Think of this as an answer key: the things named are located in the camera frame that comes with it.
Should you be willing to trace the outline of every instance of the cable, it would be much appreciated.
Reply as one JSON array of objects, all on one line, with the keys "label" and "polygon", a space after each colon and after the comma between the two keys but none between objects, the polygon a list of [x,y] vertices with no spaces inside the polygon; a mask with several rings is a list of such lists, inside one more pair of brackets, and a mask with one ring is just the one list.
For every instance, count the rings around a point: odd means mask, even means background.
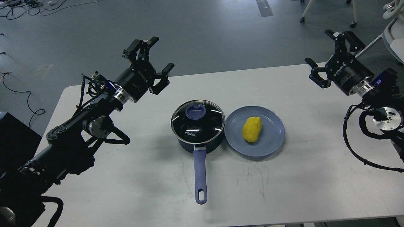
[{"label": "cable", "polygon": [[[104,93],[104,91],[106,90],[106,88],[107,88],[107,85],[104,83],[104,82],[102,82],[102,81],[99,81],[100,83],[103,83],[103,88],[99,91],[99,92],[92,92],[92,91],[90,91],[90,84],[92,84],[92,82],[94,81],[93,79],[91,79],[91,78],[89,78],[89,77],[87,77],[87,76],[85,76],[85,75],[83,75],[82,74],[82,77],[83,77],[83,82],[82,82],[82,85],[81,85],[81,95],[80,95],[80,103],[79,103],[79,105],[77,105],[76,107],[77,107],[77,110],[74,112],[74,114],[73,114],[73,116],[74,115],[76,115],[76,114],[78,114],[87,104],[89,104],[90,102],[92,102],[92,101],[94,101],[96,98],[98,98],[102,93]],[[85,102],[84,104],[82,104],[82,102],[83,102],[83,96],[84,96],[84,85],[85,85],[85,80],[89,80],[90,81],[90,83],[89,83],[89,88],[88,88],[88,93],[94,93],[94,96],[92,96],[91,95],[91,99],[90,100],[88,100],[87,102]]]},{"label": "cable", "polygon": [[[24,2],[27,3],[26,5],[27,5],[27,8],[28,8],[28,14],[29,14],[29,15],[35,16],[35,15],[37,15],[38,13],[41,12],[41,9],[39,9],[39,7],[43,6],[43,4],[42,4],[41,2],[38,2],[37,0],[25,0]],[[33,9],[33,8],[37,8],[37,9],[38,9],[38,12],[37,12],[36,14],[31,14],[31,13],[29,13],[29,11],[30,11],[31,9]]]},{"label": "cable", "polygon": [[42,11],[39,13],[39,15],[41,15],[41,16],[49,16],[49,15],[51,15],[51,14],[54,14],[54,13],[56,13],[56,12],[61,11],[62,9],[65,9],[65,8],[69,8],[69,7],[73,7],[73,6],[79,6],[79,5],[85,5],[85,4],[90,4],[90,3],[96,3],[96,2],[100,2],[100,1],[102,1],[102,0],[94,0],[94,1],[92,1],[92,2],[85,2],[85,3],[75,4],[75,5],[71,5],[71,6],[66,6],[66,7],[63,7],[63,8],[61,8],[61,9],[56,10],[56,11],[53,12],[53,13],[49,13],[49,14],[42,14],[42,12],[45,11],[45,10],[42,10]]},{"label": "cable", "polygon": [[11,9],[8,11],[8,13],[5,15],[5,16],[0,16],[0,17],[5,17],[7,20],[15,20],[15,19],[17,19],[17,18],[19,18],[19,17],[21,17],[22,15],[24,15],[26,12],[27,12],[27,10],[25,9],[25,8],[23,8],[24,9],[24,12],[21,14],[21,15],[19,15],[18,17],[14,17],[14,18],[12,18],[12,19],[9,19],[9,17],[12,17],[13,15],[14,15],[14,7],[15,6],[5,6],[5,7],[3,7],[3,8],[8,8],[8,7],[10,7]]},{"label": "cable", "polygon": [[42,114],[44,114],[44,113],[46,112],[46,110],[45,110],[45,109],[39,109],[39,110],[37,110],[37,111],[34,112],[34,111],[31,109],[31,107],[29,106],[29,102],[28,102],[29,97],[31,96],[32,92],[31,92],[31,91],[16,91],[16,90],[13,90],[13,89],[7,87],[7,85],[4,83],[4,77],[5,77],[7,74],[11,74],[11,72],[10,72],[10,71],[8,71],[8,72],[6,72],[6,73],[0,72],[0,74],[3,74],[3,79],[2,79],[3,85],[4,85],[7,89],[9,89],[10,91],[18,92],[18,93],[29,93],[28,98],[27,98],[27,105],[28,105],[29,110],[33,113],[33,115],[32,115],[32,117],[31,117],[31,119],[29,120],[28,127],[31,128],[31,121],[32,121],[32,118],[33,118],[35,115],[42,115]]},{"label": "cable", "polygon": [[59,220],[63,211],[63,201],[58,197],[50,197],[50,196],[40,196],[41,202],[53,202],[57,204],[57,209],[53,214],[52,218],[49,221],[48,227],[54,227],[56,222]]},{"label": "cable", "polygon": [[361,162],[363,162],[364,165],[369,165],[371,167],[375,167],[378,169],[383,169],[383,170],[391,170],[391,171],[397,171],[397,172],[404,172],[404,169],[402,168],[391,168],[391,167],[386,167],[386,166],[382,166],[382,165],[378,165],[376,163],[370,162],[364,158],[362,158],[360,155],[358,155],[357,153],[354,152],[354,150],[352,149],[351,145],[349,144],[348,141],[348,136],[347,136],[347,128],[348,128],[348,119],[349,117],[352,115],[352,113],[356,110],[356,109],[362,109],[367,111],[367,109],[363,108],[363,103],[360,103],[358,105],[351,105],[348,108],[347,114],[344,117],[344,125],[342,127],[342,134],[344,137],[344,141],[345,144],[347,146],[347,148],[350,150],[350,152],[357,158],[359,159]]},{"label": "cable", "polygon": [[105,143],[125,144],[125,145],[128,145],[130,143],[130,138],[124,132],[122,132],[117,127],[115,127],[114,125],[109,125],[106,129],[115,133],[115,135],[117,135],[119,138],[121,138],[121,140],[105,138],[104,139]]}]

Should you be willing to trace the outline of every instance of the yellow clay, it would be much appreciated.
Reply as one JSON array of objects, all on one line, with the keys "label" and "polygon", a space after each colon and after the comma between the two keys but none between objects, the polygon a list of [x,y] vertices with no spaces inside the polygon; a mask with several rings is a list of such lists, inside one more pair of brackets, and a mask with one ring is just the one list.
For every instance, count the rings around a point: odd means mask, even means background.
[{"label": "yellow clay", "polygon": [[243,126],[243,138],[250,143],[258,140],[261,132],[262,122],[260,117],[250,117]]}]

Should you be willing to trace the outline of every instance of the floor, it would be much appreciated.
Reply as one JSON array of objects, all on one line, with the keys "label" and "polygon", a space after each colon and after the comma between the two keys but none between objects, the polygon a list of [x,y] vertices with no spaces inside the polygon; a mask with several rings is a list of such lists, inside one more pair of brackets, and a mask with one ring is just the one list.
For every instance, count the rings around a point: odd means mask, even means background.
[{"label": "floor", "polygon": [[[122,50],[134,39],[158,36],[160,41],[151,49],[150,61],[157,71],[172,62],[175,68],[170,76],[181,76],[304,64],[306,57],[324,62],[334,51],[334,42],[324,34],[325,29],[354,31],[369,44],[389,23],[382,18],[385,0],[358,0],[360,21],[353,29],[349,27],[352,6],[344,0],[316,1],[305,24],[299,21],[309,1],[268,0],[267,10],[272,14],[268,17],[261,16],[257,2],[103,0],[45,17],[2,17],[0,52],[7,54],[0,55],[0,72],[12,72],[4,78],[8,87],[32,91],[29,104],[34,111],[46,110],[31,122],[31,128],[43,135],[63,89],[81,84],[81,73],[90,76],[96,70],[114,80],[129,66],[121,57]],[[23,13],[20,10],[16,8],[15,15]],[[2,9],[0,15],[7,12]],[[404,73],[383,42],[359,60],[376,75],[388,67],[399,75]],[[296,76],[308,75],[309,71]],[[398,84],[404,85],[403,77]],[[3,85],[0,94],[0,110],[28,125],[32,116],[26,103],[28,94],[9,91]],[[392,218],[327,225],[397,226]]]}]

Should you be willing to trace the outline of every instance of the purple lid knob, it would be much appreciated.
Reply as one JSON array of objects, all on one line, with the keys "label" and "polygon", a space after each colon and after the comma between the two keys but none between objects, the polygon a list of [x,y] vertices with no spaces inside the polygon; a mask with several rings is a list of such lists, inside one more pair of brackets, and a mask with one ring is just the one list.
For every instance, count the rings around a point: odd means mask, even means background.
[{"label": "purple lid knob", "polygon": [[206,108],[204,105],[190,105],[185,111],[186,116],[191,120],[201,119],[206,114]]}]

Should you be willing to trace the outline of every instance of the white table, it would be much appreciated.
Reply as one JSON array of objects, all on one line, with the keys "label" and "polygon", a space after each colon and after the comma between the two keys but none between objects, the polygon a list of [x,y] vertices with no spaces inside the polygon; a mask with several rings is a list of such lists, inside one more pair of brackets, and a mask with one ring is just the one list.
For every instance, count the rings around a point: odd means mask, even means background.
[{"label": "white table", "polygon": [[[403,215],[404,174],[365,166],[344,144],[343,118],[360,97],[334,84],[320,89],[309,73],[307,65],[292,65],[171,77],[158,96],[126,103],[111,118],[131,143],[102,145],[94,167],[45,193],[65,203],[58,226],[241,226]],[[64,90],[46,131],[71,117],[79,90]],[[194,198],[193,156],[170,127],[175,109],[193,99],[216,103],[226,116],[246,105],[268,108],[286,131],[282,149],[262,161],[240,155],[226,140],[208,154],[204,205]],[[360,132],[358,116],[348,125],[353,149],[402,168],[389,141]],[[46,146],[43,139],[38,150]],[[56,206],[46,208],[35,226],[45,226]]]}]

